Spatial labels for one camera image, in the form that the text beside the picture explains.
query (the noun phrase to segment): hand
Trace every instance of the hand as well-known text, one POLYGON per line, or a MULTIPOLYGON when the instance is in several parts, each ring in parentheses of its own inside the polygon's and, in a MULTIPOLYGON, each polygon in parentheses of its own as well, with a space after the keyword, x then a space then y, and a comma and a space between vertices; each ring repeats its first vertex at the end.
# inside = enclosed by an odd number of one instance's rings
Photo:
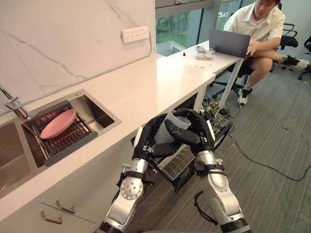
POLYGON ((246 52, 246 55, 253 56, 253 54, 258 50, 258 48, 259 48, 259 43, 249 45, 247 52, 246 52))
POLYGON ((191 122, 188 130, 184 130, 175 126, 170 120, 165 120, 167 130, 176 141, 190 145, 191 151, 195 155, 201 151, 215 150, 213 129, 203 116, 191 109, 178 109, 174 115, 187 117, 191 122))
POLYGON ((151 120, 144 127, 138 129, 136 139, 134 142, 134 154, 132 158, 141 158, 149 160, 150 156, 155 158, 164 158, 173 155, 180 147, 180 142, 157 144, 154 136, 162 124, 167 114, 158 115, 151 120))

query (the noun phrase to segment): electrical outlet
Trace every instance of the electrical outlet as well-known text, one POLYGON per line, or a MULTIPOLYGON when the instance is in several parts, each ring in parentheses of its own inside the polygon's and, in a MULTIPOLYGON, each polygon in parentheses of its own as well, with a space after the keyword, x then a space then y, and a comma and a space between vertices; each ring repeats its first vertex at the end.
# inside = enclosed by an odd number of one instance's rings
POLYGON ((147 26, 122 30, 122 38, 124 43, 143 40, 148 37, 149 37, 149 28, 147 26))

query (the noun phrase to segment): cabinet drawer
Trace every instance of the cabinet drawer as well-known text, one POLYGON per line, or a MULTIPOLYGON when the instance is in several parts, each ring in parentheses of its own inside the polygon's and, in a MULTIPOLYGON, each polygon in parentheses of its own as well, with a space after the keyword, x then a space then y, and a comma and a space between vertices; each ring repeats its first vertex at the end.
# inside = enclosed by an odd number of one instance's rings
POLYGON ((129 163, 133 154, 131 137, 98 155, 48 190, 43 203, 98 222, 110 208, 118 190, 122 163, 129 163))
POLYGON ((0 222, 0 232, 87 233, 93 226, 91 222, 38 203, 27 204, 0 222))

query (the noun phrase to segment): gray carpet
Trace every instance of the gray carpet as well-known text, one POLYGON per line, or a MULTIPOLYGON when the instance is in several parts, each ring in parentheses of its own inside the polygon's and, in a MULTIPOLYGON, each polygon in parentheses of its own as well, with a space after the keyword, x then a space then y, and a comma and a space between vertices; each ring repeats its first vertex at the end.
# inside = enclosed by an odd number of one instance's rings
MULTIPOLYGON (((237 96, 231 92, 226 108, 234 119, 232 135, 250 158, 270 165, 290 177, 299 179, 311 165, 311 75, 302 81, 299 72, 282 70, 276 65, 249 95, 239 112, 237 96)), ((229 74, 219 79, 226 80, 229 74)), ((207 89, 215 93, 219 87, 207 89)), ((221 148, 232 146, 227 137, 221 148)), ((311 232, 311 171, 295 182, 277 172, 247 160, 237 146, 216 151, 224 159, 231 190, 254 233, 311 232)), ((220 233, 218 226, 206 222, 194 207, 194 195, 202 190, 193 176, 179 194, 160 175, 155 186, 148 187, 139 203, 129 232, 150 230, 204 230, 220 233)), ((211 214, 205 196, 201 208, 211 214)))

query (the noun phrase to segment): phone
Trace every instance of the phone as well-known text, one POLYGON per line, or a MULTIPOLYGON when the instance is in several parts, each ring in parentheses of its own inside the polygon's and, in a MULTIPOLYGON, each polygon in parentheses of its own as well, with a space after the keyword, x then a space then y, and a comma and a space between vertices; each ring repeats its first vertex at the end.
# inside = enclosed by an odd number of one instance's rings
POLYGON ((206 52, 202 46, 196 46, 195 49, 197 52, 206 52))

